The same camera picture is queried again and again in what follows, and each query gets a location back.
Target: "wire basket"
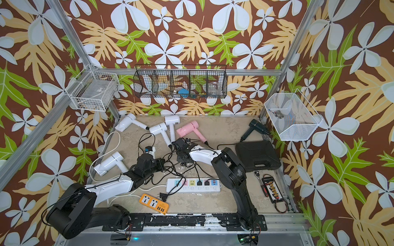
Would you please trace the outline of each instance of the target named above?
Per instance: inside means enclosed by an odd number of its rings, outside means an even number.
[[[69,94],[76,108],[105,112],[118,90],[119,79],[115,73],[90,70],[77,83],[79,85]]]
[[[139,98],[225,98],[227,95],[226,66],[224,69],[189,69],[186,65],[182,65],[183,69],[138,66],[134,74],[134,91]]]
[[[314,110],[305,97],[304,101]],[[275,93],[264,103],[282,141],[308,140],[323,120],[316,111],[313,116],[305,104],[296,93]]]

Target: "ratchet wrench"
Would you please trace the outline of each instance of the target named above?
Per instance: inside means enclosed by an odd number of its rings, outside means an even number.
[[[266,187],[265,187],[265,185],[263,184],[263,182],[260,179],[260,173],[258,171],[255,171],[254,173],[255,173],[255,176],[258,179],[259,183],[260,183],[261,189],[263,189],[264,195],[266,197],[268,197],[268,192],[266,190]]]

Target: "black hair dryer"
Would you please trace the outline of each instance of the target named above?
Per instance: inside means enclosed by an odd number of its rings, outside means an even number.
[[[253,130],[258,131],[261,134],[269,135],[271,134],[268,128],[263,125],[261,122],[259,122],[256,119],[252,119],[252,121],[249,123],[249,129],[245,132],[245,134],[241,137],[241,141],[244,141],[247,139],[247,137],[253,132]]]

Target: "robotic arm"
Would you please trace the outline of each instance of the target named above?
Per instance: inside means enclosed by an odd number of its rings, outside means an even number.
[[[232,191],[237,204],[240,224],[250,230],[257,217],[246,188],[243,164],[235,153],[225,148],[209,150],[184,139],[174,142],[178,161],[193,163],[201,161],[212,165],[221,183]],[[117,179],[105,183],[82,186],[72,184],[46,215],[46,220],[66,239],[77,236],[84,229],[109,225],[114,230],[124,230],[129,224],[129,212],[119,205],[94,208],[98,203],[113,196],[133,191],[141,186],[153,173],[164,170],[164,159],[154,159],[151,154],[137,158],[137,164]]]
[[[212,165],[221,183],[231,190],[241,226],[249,230],[253,226],[258,213],[250,200],[246,188],[246,172],[238,156],[230,149],[209,150],[195,143],[187,144],[183,139],[175,141],[180,162],[193,163],[200,161]]]

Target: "pink hair dryer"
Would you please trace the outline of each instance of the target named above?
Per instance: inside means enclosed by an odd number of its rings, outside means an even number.
[[[188,123],[187,125],[177,129],[177,133],[179,134],[180,137],[184,137],[193,131],[197,135],[197,137],[201,140],[201,142],[208,145],[208,141],[206,140],[206,138],[201,134],[201,132],[197,128],[198,128],[198,123],[197,123],[197,121],[193,120],[192,122]]]

